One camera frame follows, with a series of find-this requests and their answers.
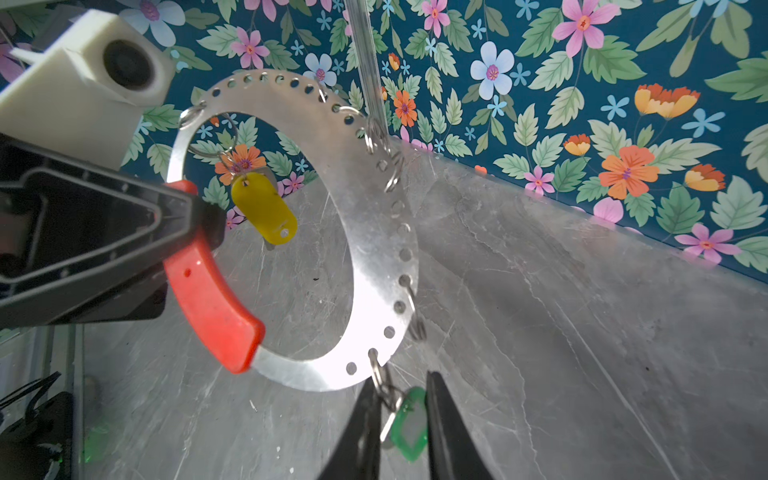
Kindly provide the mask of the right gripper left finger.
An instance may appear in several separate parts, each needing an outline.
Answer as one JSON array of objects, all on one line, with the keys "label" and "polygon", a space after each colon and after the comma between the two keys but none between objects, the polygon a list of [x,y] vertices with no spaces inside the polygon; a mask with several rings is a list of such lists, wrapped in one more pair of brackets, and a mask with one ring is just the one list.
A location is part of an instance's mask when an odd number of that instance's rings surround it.
[{"label": "right gripper left finger", "polygon": [[381,455],[382,399],[367,379],[334,452],[319,480],[378,480]]}]

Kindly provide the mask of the green key tag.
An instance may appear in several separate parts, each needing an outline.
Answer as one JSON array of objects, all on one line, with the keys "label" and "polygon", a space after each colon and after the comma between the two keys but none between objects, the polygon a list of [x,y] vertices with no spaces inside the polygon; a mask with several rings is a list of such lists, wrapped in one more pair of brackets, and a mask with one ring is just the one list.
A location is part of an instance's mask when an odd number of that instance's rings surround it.
[{"label": "green key tag", "polygon": [[408,462],[420,458],[428,444],[426,390],[412,387],[400,393],[380,434],[384,449],[395,449]]}]

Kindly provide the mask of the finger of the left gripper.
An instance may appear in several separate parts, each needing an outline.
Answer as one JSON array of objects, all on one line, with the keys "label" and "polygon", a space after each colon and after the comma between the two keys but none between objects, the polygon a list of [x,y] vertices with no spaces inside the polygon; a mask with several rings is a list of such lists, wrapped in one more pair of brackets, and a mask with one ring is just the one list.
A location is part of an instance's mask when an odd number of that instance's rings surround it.
[{"label": "finger of the left gripper", "polygon": [[225,214],[196,191],[145,182],[1,138],[1,326],[148,320],[165,309],[163,262]]}]

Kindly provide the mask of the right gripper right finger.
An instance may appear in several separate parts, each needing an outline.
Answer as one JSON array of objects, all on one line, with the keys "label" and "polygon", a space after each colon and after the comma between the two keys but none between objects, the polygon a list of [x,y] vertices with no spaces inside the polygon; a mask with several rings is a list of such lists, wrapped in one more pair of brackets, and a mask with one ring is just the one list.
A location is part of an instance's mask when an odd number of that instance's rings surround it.
[{"label": "right gripper right finger", "polygon": [[491,480],[456,403],[439,372],[426,380],[428,458],[432,480]]}]

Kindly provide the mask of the silver keyring with red grip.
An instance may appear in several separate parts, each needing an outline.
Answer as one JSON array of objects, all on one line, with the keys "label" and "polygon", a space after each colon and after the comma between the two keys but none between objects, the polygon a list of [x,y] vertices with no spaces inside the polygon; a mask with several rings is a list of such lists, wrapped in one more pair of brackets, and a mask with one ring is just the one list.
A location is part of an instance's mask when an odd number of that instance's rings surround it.
[{"label": "silver keyring with red grip", "polygon": [[385,364],[399,348],[415,311],[418,241],[400,184],[404,157],[375,138],[357,109],[317,82],[262,69],[223,79],[182,112],[167,180],[184,188],[187,150],[209,118],[238,112],[259,118],[308,156],[341,220],[353,268],[352,309],[326,354],[294,360],[262,344],[264,324],[238,300],[203,235],[165,263],[186,320],[232,373],[249,370],[302,391],[341,390],[365,381],[371,361]]}]

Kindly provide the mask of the yellow key tag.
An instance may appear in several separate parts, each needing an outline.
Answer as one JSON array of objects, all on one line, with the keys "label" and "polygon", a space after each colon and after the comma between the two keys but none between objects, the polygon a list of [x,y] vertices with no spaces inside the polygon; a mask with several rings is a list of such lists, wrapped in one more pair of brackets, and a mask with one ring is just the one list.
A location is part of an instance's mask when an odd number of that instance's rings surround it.
[{"label": "yellow key tag", "polygon": [[297,218],[270,179],[257,172],[238,176],[231,186],[236,207],[272,245],[290,242],[298,229]]}]

